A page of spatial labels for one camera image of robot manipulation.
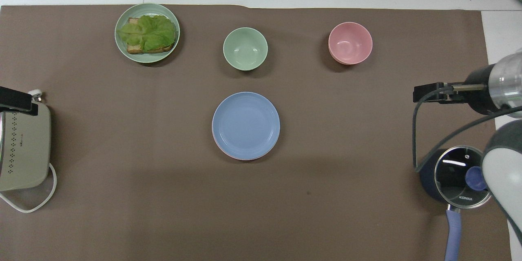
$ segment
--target bowl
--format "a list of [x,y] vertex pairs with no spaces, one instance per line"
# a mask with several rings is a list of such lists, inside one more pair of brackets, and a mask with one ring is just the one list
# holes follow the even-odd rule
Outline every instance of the bowl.
[[223,55],[227,62],[239,70],[252,70],[260,66],[268,54],[265,37],[257,29],[240,27],[223,42]]
[[[143,15],[155,16],[162,15],[172,21],[174,28],[176,29],[176,36],[174,40],[174,45],[172,49],[167,52],[162,53],[143,53],[143,54],[131,54],[127,52],[127,43],[123,42],[123,40],[119,37],[116,32],[118,29],[121,29],[126,23],[128,23],[129,18],[139,18]],[[176,16],[165,6],[155,4],[155,3],[143,3],[134,5],[131,8],[127,9],[123,14],[119,17],[116,27],[114,28],[114,40],[116,41],[116,46],[119,51],[125,55],[130,60],[140,63],[152,63],[158,62],[166,58],[177,46],[177,42],[179,41],[181,31],[179,30],[179,22],[177,21]]]
[[373,41],[368,30],[354,22],[338,24],[328,37],[328,50],[334,59],[346,65],[357,64],[368,58]]

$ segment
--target bread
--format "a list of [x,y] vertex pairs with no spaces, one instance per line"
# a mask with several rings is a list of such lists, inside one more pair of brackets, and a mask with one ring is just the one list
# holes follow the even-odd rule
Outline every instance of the bread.
[[[138,18],[129,18],[129,23],[138,24]],[[162,52],[168,52],[170,49],[172,49],[172,46],[174,44],[170,44],[169,46],[154,49],[154,50],[148,50],[143,51],[140,44],[138,45],[129,45],[127,44],[127,52],[130,54],[141,54],[141,53],[162,53]]]

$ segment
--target pot handle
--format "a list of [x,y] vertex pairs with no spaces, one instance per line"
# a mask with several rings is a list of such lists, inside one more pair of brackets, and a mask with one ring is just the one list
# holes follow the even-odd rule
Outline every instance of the pot handle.
[[460,246],[460,233],[462,231],[460,209],[448,205],[446,217],[448,218],[449,233],[444,261],[457,261],[458,249]]

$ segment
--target plate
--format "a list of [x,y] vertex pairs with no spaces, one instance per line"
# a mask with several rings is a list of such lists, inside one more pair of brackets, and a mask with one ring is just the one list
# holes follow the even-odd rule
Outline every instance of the plate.
[[279,138],[276,107],[253,92],[239,92],[220,103],[212,119],[212,135],[226,155],[253,160],[266,155]]
[[[170,51],[154,54],[130,54],[127,52],[127,43],[123,42],[123,40],[118,36],[118,33],[116,31],[118,29],[121,29],[123,25],[128,23],[129,18],[139,18],[143,15],[163,15],[166,18],[170,19],[170,21],[172,21],[176,29],[176,36],[174,45],[172,46],[172,49],[170,49]],[[152,63],[164,59],[170,53],[172,53],[172,51],[174,51],[174,49],[177,46],[177,42],[179,41],[180,32],[181,30],[179,29],[179,22],[177,21],[176,16],[168,8],[155,3],[143,3],[132,6],[131,8],[123,12],[123,14],[119,17],[118,22],[116,23],[116,27],[114,28],[114,40],[116,41],[116,46],[118,46],[119,51],[121,51],[121,53],[127,56],[127,58],[129,58],[130,60],[134,60],[140,63]]]

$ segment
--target lettuce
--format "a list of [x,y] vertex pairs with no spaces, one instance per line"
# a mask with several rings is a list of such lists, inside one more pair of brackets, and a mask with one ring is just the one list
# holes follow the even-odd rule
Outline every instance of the lettuce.
[[116,31],[123,42],[140,45],[144,51],[168,47],[174,43],[175,28],[171,21],[162,15],[153,18],[144,15],[138,24],[126,23]]

